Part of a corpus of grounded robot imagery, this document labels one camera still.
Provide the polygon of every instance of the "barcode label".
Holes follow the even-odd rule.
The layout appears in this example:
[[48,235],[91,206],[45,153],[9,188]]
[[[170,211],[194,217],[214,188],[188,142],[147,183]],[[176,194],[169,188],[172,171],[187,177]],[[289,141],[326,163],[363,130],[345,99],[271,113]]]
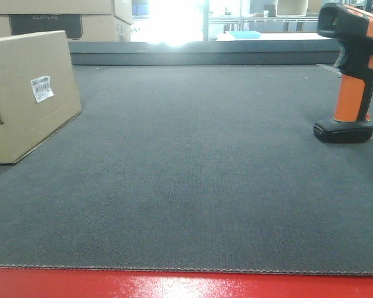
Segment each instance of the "barcode label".
[[35,95],[37,102],[42,102],[43,100],[54,96],[54,93],[50,87],[50,77],[41,76],[37,79],[30,81],[32,85],[33,94]]

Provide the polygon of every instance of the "blue object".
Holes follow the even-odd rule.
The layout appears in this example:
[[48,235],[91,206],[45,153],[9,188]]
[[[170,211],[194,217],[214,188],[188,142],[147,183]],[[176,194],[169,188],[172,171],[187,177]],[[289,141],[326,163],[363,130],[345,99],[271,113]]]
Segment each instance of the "blue object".
[[138,15],[147,16],[149,15],[149,6],[148,5],[138,5]]
[[235,38],[260,38],[261,33],[257,31],[229,31]]

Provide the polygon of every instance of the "handheld barcode scanner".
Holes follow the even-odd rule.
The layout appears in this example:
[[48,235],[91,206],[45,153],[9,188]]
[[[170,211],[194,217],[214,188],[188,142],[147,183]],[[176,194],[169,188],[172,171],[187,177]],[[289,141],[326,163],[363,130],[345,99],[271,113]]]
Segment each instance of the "handheld barcode scanner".
[[334,118],[317,121],[314,134],[323,142],[365,142],[373,133],[367,113],[373,94],[373,14],[327,3],[319,13],[318,34],[340,42],[335,66],[342,77]]

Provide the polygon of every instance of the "red surface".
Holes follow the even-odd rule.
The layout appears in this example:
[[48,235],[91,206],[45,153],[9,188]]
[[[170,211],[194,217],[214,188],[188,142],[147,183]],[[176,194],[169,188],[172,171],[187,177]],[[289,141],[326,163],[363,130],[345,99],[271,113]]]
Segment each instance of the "red surface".
[[1,269],[0,298],[371,298],[373,278]]

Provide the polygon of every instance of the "sticker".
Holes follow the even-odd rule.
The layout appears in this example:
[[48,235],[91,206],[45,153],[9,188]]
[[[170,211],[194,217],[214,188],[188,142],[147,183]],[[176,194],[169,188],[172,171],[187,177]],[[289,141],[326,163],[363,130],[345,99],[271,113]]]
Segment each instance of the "sticker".
[[45,99],[54,96],[50,87],[50,77],[41,76],[30,81],[37,102],[42,102]]

